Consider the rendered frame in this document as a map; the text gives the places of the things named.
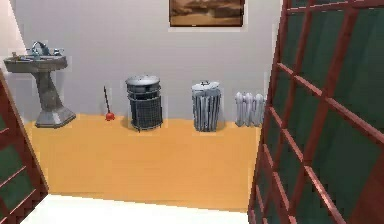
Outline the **grey ridged metal trash can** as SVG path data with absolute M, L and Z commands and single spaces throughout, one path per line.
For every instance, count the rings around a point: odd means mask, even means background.
M 220 112 L 218 82 L 202 81 L 191 87 L 194 127 L 199 132 L 215 132 Z

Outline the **grey pedestal sink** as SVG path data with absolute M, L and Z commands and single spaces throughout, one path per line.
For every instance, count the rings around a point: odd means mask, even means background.
M 76 118 L 59 97 L 51 73 L 68 66 L 65 56 L 13 56 L 4 59 L 8 72 L 30 73 L 36 81 L 41 112 L 36 120 L 37 128 L 60 128 Z

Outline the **brown framed picture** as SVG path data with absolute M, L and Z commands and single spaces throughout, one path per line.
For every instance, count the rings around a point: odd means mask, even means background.
M 241 27 L 245 0 L 169 0 L 171 27 Z

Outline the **red framed green glass door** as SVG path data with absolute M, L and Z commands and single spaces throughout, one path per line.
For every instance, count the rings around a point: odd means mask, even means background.
M 384 224 L 384 0 L 283 0 L 249 224 Z
M 0 224 L 21 222 L 48 190 L 0 69 Z

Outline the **red plunger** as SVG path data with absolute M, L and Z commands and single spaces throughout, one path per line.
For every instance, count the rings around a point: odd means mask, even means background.
M 109 101 L 108 101 L 108 95 L 107 95 L 107 90 L 106 90 L 106 87 L 103 87 L 104 89 L 104 98 L 105 98 L 105 103 L 106 103 L 106 107 L 107 107 L 107 113 L 105 115 L 105 119 L 107 121 L 111 121 L 111 120 L 114 120 L 115 119 L 115 115 L 111 112 L 110 110 L 110 105 L 109 105 Z

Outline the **white radiator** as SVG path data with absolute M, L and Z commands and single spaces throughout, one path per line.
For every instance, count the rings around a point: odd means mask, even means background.
M 266 98 L 262 94 L 238 92 L 235 96 L 236 120 L 238 127 L 243 125 L 259 127 L 264 120 Z

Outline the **silver sink faucet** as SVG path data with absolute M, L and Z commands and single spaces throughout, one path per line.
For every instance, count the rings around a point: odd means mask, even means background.
M 35 41 L 30 48 L 27 48 L 33 56 L 61 56 L 64 52 L 63 48 L 49 48 L 46 44 Z

